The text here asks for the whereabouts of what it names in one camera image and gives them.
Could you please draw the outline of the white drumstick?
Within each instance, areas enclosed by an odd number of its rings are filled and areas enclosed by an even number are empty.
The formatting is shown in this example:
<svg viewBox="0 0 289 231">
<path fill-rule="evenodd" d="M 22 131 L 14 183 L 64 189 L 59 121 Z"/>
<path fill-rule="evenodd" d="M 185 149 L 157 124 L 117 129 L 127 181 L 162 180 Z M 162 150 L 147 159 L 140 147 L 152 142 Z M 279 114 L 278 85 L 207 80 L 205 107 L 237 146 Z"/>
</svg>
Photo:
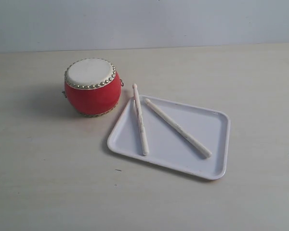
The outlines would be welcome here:
<svg viewBox="0 0 289 231">
<path fill-rule="evenodd" d="M 143 155 L 147 156 L 149 154 L 149 147 L 148 147 L 148 142 L 147 142 L 147 137 L 146 137 L 146 132 L 145 132 L 145 126 L 144 126 L 144 122 L 143 122 L 140 96 L 139 96 L 139 92 L 137 89 L 137 85 L 135 83 L 132 85 L 132 88 L 133 88 L 133 94 L 134 94 L 134 103 L 135 103 L 135 109 L 136 109 L 136 114 L 137 114 L 138 127 L 139 127 L 139 132 L 140 132 L 140 139 L 141 139 L 141 144 L 142 144 Z"/>
<path fill-rule="evenodd" d="M 148 98 L 144 99 L 146 105 L 151 108 L 158 116 L 160 116 L 165 122 L 167 122 L 173 129 L 175 129 L 182 137 L 190 142 L 197 150 L 199 150 L 205 158 L 210 158 L 212 152 L 206 148 L 201 142 L 195 139 L 191 134 L 186 132 L 176 121 L 163 112 L 159 107 L 152 103 Z"/>
</svg>

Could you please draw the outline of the white plastic tray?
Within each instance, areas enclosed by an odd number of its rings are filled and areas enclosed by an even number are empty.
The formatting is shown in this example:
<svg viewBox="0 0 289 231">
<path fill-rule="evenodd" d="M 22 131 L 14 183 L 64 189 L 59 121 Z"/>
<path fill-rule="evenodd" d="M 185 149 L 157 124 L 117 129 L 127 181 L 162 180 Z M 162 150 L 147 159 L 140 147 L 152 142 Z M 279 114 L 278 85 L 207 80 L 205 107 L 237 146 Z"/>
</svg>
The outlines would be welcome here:
<svg viewBox="0 0 289 231">
<path fill-rule="evenodd" d="M 186 132 L 202 143 L 212 156 L 205 158 L 190 142 L 141 102 L 149 154 L 143 155 L 134 99 L 130 99 L 110 133 L 108 148 L 122 156 L 197 176 L 217 180 L 226 171 L 230 119 L 219 111 L 152 96 L 153 104 L 176 121 Z"/>
</svg>

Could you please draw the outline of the small red drum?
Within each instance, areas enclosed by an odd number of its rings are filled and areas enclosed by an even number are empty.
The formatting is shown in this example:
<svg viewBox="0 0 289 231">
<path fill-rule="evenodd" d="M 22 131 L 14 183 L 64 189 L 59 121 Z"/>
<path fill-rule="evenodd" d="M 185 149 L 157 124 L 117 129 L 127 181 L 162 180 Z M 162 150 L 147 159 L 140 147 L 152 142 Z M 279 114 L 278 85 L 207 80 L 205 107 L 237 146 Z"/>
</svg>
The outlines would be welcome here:
<svg viewBox="0 0 289 231">
<path fill-rule="evenodd" d="M 123 81 L 110 61 L 85 58 L 71 64 L 64 74 L 64 93 L 77 112 L 101 116 L 116 107 Z"/>
</svg>

